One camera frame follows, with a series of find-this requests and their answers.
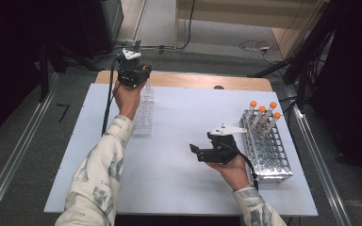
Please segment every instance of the camouflage sleeve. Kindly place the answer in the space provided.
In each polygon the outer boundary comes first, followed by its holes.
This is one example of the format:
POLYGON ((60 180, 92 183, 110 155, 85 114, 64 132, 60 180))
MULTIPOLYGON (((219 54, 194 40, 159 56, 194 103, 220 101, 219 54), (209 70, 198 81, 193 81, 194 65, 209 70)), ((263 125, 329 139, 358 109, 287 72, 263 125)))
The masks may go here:
POLYGON ((116 116, 75 171, 65 210, 56 225, 114 225, 123 152, 134 130, 134 122, 116 116))
POLYGON ((243 221, 246 225, 286 225, 278 213, 264 202, 252 184, 234 191, 233 196, 243 214, 243 221))

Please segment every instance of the person's right hand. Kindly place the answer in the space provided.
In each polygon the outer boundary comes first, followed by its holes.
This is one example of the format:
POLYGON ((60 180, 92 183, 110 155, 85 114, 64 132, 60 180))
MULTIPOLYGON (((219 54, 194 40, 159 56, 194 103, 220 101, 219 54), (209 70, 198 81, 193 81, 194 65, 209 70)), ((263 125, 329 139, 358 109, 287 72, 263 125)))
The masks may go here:
POLYGON ((227 184, 234 191, 239 190, 249 184, 246 171, 246 163, 242 156, 237 155, 226 165, 220 163, 207 163, 208 166, 217 170, 227 184))
POLYGON ((140 105, 140 91, 145 86, 146 82, 139 84, 134 88, 129 88, 124 85, 120 85, 119 81, 116 81, 113 89, 114 98, 116 104, 119 107, 119 114, 126 116, 130 120, 134 120, 137 113, 138 106, 140 105))

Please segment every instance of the sleeve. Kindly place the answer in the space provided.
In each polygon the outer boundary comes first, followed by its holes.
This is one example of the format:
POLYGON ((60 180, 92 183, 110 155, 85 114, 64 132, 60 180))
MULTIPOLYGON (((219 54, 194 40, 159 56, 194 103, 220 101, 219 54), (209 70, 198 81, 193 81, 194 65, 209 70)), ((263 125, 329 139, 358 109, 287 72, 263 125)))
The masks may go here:
POLYGON ((134 122, 116 116, 75 171, 56 225, 114 225, 123 153, 134 130, 134 122))
POLYGON ((255 187, 250 184, 240 190, 234 191, 233 196, 243 214, 243 221, 250 225, 286 225, 278 213, 258 194, 255 187))

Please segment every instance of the person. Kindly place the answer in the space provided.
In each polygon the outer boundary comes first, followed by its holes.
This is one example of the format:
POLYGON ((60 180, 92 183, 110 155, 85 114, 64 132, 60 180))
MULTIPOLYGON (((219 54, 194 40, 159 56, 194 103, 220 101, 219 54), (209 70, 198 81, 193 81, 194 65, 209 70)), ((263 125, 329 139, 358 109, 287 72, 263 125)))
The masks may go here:
MULTIPOLYGON (((74 173, 65 201, 65 210, 56 225, 114 225, 118 207, 124 150, 135 124, 140 91, 116 81, 113 90, 119 107, 113 123, 96 146, 87 154, 74 173)), ((285 225, 278 213, 260 197, 249 182, 246 164, 241 156, 226 165, 207 163, 231 186, 234 199, 246 225, 285 225)))

